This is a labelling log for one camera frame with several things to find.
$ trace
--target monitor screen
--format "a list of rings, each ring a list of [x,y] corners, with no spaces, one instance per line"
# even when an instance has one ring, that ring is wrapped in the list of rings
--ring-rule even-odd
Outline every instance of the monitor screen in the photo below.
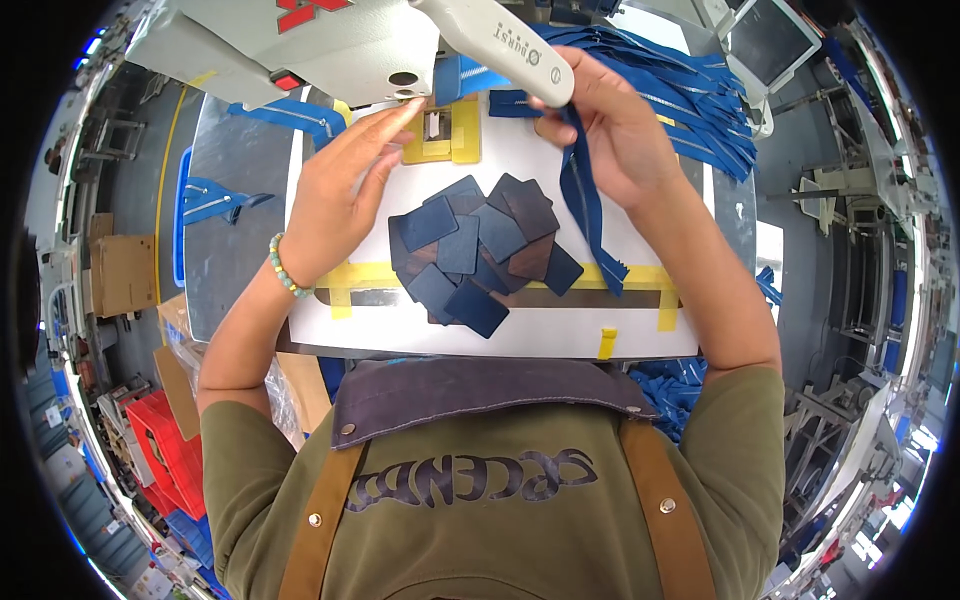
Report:
[[[730,31],[730,54],[764,85],[772,84],[811,45],[791,16],[772,0],[757,0]]]

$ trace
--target olive green t-shirt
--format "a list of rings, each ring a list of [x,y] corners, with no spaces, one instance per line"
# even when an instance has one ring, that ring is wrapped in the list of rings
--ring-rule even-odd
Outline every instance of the olive green t-shirt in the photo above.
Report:
[[[704,536],[719,599],[759,595],[782,519],[783,383],[711,381],[680,447],[660,434]],[[323,598],[662,598],[646,522],[608,409],[538,404],[371,441],[333,542]],[[215,572],[237,600],[276,598],[330,446],[300,453],[253,408],[201,418]]]

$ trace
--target red plastic crate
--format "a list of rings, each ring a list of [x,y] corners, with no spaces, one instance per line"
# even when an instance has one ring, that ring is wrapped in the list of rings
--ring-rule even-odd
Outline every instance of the red plastic crate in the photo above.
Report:
[[[157,484],[149,485],[146,488],[140,486],[140,491],[143,492],[147,501],[154,505],[160,516],[168,517],[177,509],[177,505],[167,497],[167,494],[163,493],[163,490]]]
[[[154,485],[185,513],[201,519],[206,507],[200,436],[183,439],[163,390],[128,405],[127,417],[156,479]],[[154,455],[155,446],[163,457],[162,463]]]

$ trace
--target pile of leather pieces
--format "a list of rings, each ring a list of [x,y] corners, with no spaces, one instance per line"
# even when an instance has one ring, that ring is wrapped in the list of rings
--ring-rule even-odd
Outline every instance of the pile of leather pieces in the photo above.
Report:
[[[487,339],[510,313],[498,298],[531,280],[562,296],[584,271],[554,241],[560,223],[535,180],[504,174],[485,197],[468,176],[387,222],[396,277],[430,322]]]

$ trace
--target beaded bracelet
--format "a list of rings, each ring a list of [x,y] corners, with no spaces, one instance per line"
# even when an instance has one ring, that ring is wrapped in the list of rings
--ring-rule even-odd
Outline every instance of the beaded bracelet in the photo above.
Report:
[[[287,272],[283,270],[283,265],[280,264],[280,254],[277,249],[280,246],[280,240],[283,239],[283,232],[281,231],[270,240],[270,264],[274,265],[274,271],[276,271],[276,278],[280,280],[283,284],[283,287],[287,288],[294,293],[294,296],[297,298],[306,298],[307,296],[312,296],[317,286],[310,286],[309,288],[301,288],[294,280],[287,275]]]

